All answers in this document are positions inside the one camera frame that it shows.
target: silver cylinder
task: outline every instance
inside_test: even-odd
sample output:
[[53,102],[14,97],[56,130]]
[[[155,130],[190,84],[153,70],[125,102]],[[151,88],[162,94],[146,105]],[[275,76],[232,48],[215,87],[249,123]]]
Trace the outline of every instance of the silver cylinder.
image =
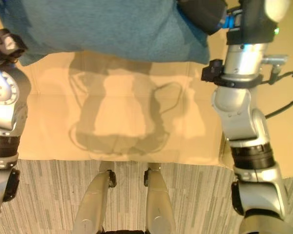
[[228,47],[225,74],[258,74],[267,44],[230,45]]

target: striped carpet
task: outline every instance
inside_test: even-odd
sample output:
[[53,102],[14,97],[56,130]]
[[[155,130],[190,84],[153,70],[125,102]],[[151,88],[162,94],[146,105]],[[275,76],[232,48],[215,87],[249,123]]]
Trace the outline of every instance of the striped carpet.
[[[70,234],[79,203],[99,161],[19,160],[17,197],[4,204],[0,234]],[[108,193],[104,227],[144,230],[146,163],[117,162],[117,187]],[[241,217],[231,207],[232,171],[213,166],[163,164],[178,234],[237,234]],[[285,180],[293,226],[293,178]]]

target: black bracket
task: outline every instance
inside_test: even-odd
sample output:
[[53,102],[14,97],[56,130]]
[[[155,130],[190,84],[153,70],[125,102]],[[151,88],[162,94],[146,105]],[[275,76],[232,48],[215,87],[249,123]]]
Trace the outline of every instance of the black bracket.
[[218,86],[224,86],[237,89],[249,89],[259,85],[263,76],[260,74],[256,78],[251,75],[240,75],[241,78],[246,78],[245,81],[235,81],[232,79],[225,79],[223,74],[223,61],[221,59],[214,59],[209,62],[209,66],[203,68],[201,80],[212,82]]

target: black cable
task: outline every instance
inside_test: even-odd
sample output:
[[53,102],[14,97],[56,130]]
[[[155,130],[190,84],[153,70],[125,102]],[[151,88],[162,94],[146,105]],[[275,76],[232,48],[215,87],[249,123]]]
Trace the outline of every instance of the black cable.
[[[293,71],[292,72],[287,72],[287,73],[285,73],[285,74],[283,74],[281,76],[278,76],[277,81],[281,80],[284,77],[290,76],[290,75],[292,75],[292,77],[293,77]],[[261,84],[267,84],[268,82],[269,82],[268,80],[267,81],[263,81]],[[271,118],[273,116],[276,116],[276,115],[278,115],[278,114],[280,114],[280,113],[288,110],[292,106],[293,106],[293,101],[291,101],[289,104],[281,107],[280,109],[278,109],[278,110],[276,110],[276,111],[274,111],[274,112],[272,112],[272,113],[270,113],[268,115],[265,115],[265,117],[266,118]]]

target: beige cloth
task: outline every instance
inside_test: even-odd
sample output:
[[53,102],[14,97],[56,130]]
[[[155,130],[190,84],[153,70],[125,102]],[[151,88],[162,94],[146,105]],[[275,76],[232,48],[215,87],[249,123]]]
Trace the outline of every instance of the beige cloth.
[[[293,70],[293,6],[268,54],[287,53]],[[224,58],[225,31],[209,38],[211,58]],[[142,63],[96,53],[49,55],[20,67],[31,80],[29,118],[21,159],[177,162],[232,168],[221,147],[220,120],[200,81],[204,66]],[[269,75],[269,68],[263,74]],[[261,86],[266,114],[293,99],[293,80]],[[293,108],[268,120],[271,144],[284,177],[293,176]]]

